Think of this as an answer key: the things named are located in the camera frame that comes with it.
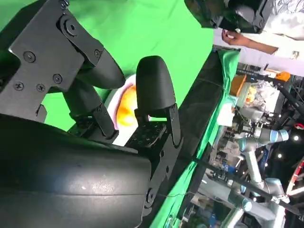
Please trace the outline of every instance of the green fabric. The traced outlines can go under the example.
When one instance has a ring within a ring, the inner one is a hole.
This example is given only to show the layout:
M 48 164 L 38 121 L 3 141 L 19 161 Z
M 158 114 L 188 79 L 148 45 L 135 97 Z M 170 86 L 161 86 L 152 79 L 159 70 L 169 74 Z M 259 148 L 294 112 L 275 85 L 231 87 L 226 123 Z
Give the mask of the green fabric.
M 33 0 L 0 0 L 0 30 Z M 201 29 L 182 0 L 71 0 L 69 9 L 115 58 L 125 75 L 144 56 L 161 56 L 170 71 L 178 106 L 207 59 L 211 29 Z M 105 99 L 107 91 L 98 89 Z M 46 123 L 68 130 L 74 123 L 62 94 L 43 101 Z
M 225 100 L 228 98 L 230 92 L 231 81 L 236 74 L 237 66 L 238 66 L 238 51 L 220 51 L 219 57 L 223 66 L 223 88 L 224 93 L 221 101 L 217 105 L 209 124 L 206 128 L 204 137 L 200 143 L 197 157 L 200 158 L 203 155 L 203 152 L 209 142 L 211 145 L 213 144 L 219 126 L 217 124 L 217 117 L 219 115 L 220 109 L 222 105 L 225 103 Z M 160 211 L 155 217 L 153 223 L 151 224 L 151 228 L 160 228 L 160 227 L 178 227 L 180 221 L 175 219 L 179 208 L 181 206 L 182 200 L 184 198 L 184 194 L 186 194 L 187 188 L 191 181 L 191 177 L 195 170 L 196 163 L 191 162 L 184 173 L 181 175 L 179 180 L 176 182 L 175 186 L 172 188 L 169 196 L 164 204 L 162 205 Z

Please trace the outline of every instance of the human arm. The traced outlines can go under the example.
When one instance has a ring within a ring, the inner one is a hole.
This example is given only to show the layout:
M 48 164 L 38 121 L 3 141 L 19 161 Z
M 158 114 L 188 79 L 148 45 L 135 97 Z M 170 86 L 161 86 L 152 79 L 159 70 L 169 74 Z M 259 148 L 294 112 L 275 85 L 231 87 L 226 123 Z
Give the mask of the human arm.
M 242 34 L 237 32 L 222 30 L 222 39 L 229 45 L 244 46 L 254 50 L 262 51 L 267 54 L 273 54 L 278 50 L 276 47 L 256 42 L 244 37 Z

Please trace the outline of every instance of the white plate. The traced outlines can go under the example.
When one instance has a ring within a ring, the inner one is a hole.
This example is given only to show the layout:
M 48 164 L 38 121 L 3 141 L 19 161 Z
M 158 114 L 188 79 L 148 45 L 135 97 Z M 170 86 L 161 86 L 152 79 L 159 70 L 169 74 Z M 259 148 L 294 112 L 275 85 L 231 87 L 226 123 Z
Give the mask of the white plate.
M 137 124 L 126 127 L 122 125 L 118 125 L 116 121 L 116 114 L 117 109 L 120 104 L 120 100 L 124 94 L 124 92 L 131 86 L 136 85 L 136 75 L 132 75 L 127 78 L 124 86 L 122 86 L 119 89 L 112 90 L 108 96 L 108 98 L 105 101 L 105 106 L 108 110 L 108 113 L 114 123 L 115 129 L 119 130 L 119 134 L 113 144 L 124 146 L 129 138 L 132 136 L 132 134 L 135 132 L 136 128 L 138 127 Z

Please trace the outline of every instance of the bolt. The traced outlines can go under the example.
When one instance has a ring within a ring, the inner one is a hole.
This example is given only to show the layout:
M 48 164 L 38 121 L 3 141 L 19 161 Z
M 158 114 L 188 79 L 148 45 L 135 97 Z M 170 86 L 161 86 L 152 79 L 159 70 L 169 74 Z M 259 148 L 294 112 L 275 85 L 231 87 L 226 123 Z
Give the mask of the bolt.
M 71 20 L 65 21 L 65 30 L 73 37 L 77 36 L 77 29 Z
M 17 81 L 14 83 L 14 89 L 17 91 L 21 91 L 22 89 L 24 89 L 24 85 L 22 82 Z
M 44 84 L 38 84 L 36 86 L 36 89 L 37 89 L 38 92 L 42 93 L 43 91 L 45 91 L 46 87 L 44 86 Z
M 36 60 L 36 56 L 34 55 L 33 52 L 30 51 L 26 51 L 23 53 L 23 58 L 25 61 L 27 61 L 28 63 L 33 63 Z
M 100 56 L 100 51 L 98 51 L 97 49 L 94 52 L 95 56 L 98 58 Z
M 56 84 L 60 84 L 60 83 L 62 83 L 62 76 L 60 74 L 55 74 L 53 76 L 53 80 Z
M 147 194 L 147 197 L 146 197 L 147 203 L 150 203 L 152 199 L 153 199 L 153 192 L 152 192 L 152 189 L 149 188 L 148 194 Z
M 69 1 L 68 0 L 60 0 L 59 4 L 60 4 L 61 9 L 66 10 L 68 5 L 69 5 Z

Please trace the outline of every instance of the human hand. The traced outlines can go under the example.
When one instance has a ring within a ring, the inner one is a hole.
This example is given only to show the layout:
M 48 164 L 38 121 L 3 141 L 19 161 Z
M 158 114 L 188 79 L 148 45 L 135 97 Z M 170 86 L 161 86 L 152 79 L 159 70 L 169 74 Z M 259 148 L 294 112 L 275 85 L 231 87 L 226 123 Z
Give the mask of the human hand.
M 245 46 L 248 47 L 250 39 L 244 37 L 242 34 L 237 32 L 222 30 L 222 40 L 229 45 Z

